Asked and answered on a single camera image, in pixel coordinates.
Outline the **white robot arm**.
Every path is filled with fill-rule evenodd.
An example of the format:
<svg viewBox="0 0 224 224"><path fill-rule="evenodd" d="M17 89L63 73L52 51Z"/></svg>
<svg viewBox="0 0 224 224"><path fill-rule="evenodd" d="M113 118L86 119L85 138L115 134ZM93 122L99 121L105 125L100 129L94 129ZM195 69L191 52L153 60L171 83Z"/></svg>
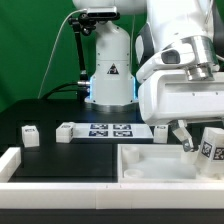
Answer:
<svg viewBox="0 0 224 224"><path fill-rule="evenodd" d="M186 124L224 118L224 73L217 56L224 25L214 0L72 1L82 11L84 31L97 32L96 71L86 102L126 107L136 93L147 125L170 125L184 148L195 150ZM129 36L113 21L141 13L147 19L136 39L139 69L132 75Z"/></svg>

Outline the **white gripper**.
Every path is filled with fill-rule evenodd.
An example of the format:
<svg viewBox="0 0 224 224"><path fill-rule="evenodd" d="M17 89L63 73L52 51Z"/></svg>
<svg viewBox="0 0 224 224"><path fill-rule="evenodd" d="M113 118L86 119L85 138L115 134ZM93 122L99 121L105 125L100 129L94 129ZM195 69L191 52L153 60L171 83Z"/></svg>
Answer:
<svg viewBox="0 0 224 224"><path fill-rule="evenodd" d="M224 117L224 72L215 73L213 81L189 81L183 70L157 71L140 85L138 97L142 120L149 126L172 121L171 130L184 151L193 152L186 121Z"/></svg>

